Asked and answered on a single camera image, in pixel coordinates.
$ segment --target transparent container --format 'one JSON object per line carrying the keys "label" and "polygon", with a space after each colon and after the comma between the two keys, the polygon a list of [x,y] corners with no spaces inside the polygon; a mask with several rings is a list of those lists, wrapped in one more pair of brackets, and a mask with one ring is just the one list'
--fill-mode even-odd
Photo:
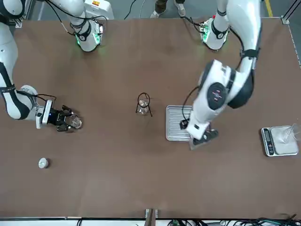
{"label": "transparent container", "polygon": [[301,125],[295,123],[292,126],[286,128],[280,134],[279,139],[284,144],[288,144],[292,139],[300,141],[301,140]]}

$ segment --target black wire stand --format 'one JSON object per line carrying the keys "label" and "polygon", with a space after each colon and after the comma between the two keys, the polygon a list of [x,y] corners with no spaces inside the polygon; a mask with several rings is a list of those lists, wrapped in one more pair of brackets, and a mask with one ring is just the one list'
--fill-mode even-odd
{"label": "black wire stand", "polygon": [[[145,95],[145,98],[147,99],[147,105],[144,105],[144,106],[141,106],[141,105],[140,105],[139,99],[140,99],[140,97],[141,97],[142,95]],[[152,117],[150,103],[151,103],[151,98],[150,98],[150,96],[149,96],[147,93],[141,93],[141,94],[139,94],[138,99],[137,99],[136,113],[138,112],[138,106],[140,106],[140,107],[143,108],[143,109],[148,107],[149,112],[150,112],[150,115],[151,115],[151,117]]]}

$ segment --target small white object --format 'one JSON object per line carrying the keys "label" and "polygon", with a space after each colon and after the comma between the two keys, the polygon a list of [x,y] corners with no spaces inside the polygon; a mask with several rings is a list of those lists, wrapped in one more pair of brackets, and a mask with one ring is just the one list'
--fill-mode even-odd
{"label": "small white object", "polygon": [[105,16],[108,20],[114,19],[111,4],[105,0],[85,0],[87,17]]}
{"label": "small white object", "polygon": [[41,158],[39,161],[39,168],[40,169],[45,169],[48,166],[48,161],[46,158]]}

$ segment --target digital scale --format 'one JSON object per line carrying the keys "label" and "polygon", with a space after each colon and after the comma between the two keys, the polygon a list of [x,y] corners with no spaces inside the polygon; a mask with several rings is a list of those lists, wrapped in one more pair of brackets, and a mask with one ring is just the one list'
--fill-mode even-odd
{"label": "digital scale", "polygon": [[262,128],[261,136],[265,153],[269,157],[296,155],[299,152],[298,144],[292,133],[288,135],[287,143],[281,139],[283,132],[290,126]]}

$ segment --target table surface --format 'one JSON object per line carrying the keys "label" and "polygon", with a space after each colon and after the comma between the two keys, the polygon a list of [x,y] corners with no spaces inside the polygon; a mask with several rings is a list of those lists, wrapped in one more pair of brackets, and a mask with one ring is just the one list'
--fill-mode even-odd
{"label": "table surface", "polygon": [[[181,105],[213,59],[236,67],[233,34],[218,53],[181,19],[109,21],[103,45],[84,53],[58,22],[15,33],[17,87],[30,84],[79,111],[83,129],[37,130],[9,118],[1,101],[1,217],[276,218],[301,215],[301,158],[266,157],[259,129],[298,123],[301,75],[289,28],[263,19],[248,104],[214,122],[219,137],[191,151],[165,137],[167,105]],[[153,117],[135,114],[147,92]],[[48,169],[38,161],[51,160]]]}

